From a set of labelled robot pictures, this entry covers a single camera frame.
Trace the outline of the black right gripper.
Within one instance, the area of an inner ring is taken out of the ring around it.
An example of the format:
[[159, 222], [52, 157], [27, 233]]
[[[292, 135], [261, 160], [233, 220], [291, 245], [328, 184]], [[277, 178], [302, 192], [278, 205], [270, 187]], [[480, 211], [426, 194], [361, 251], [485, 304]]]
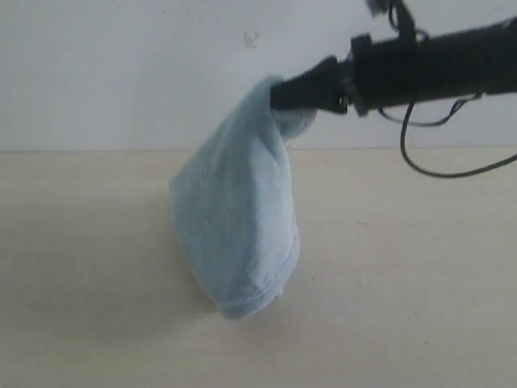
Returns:
[[428, 100], [428, 39], [398, 37], [351, 41], [346, 59], [327, 57], [303, 74], [271, 88], [275, 110], [338, 110], [359, 116]]

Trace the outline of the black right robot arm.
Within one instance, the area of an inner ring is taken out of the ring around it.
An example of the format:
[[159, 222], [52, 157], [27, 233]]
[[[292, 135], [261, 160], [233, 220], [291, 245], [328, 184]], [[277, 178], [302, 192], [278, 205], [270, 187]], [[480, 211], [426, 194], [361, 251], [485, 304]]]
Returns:
[[271, 88], [279, 111], [318, 109], [359, 116], [411, 102], [516, 91], [516, 21], [418, 41], [413, 37], [351, 39], [348, 57], [327, 57]]

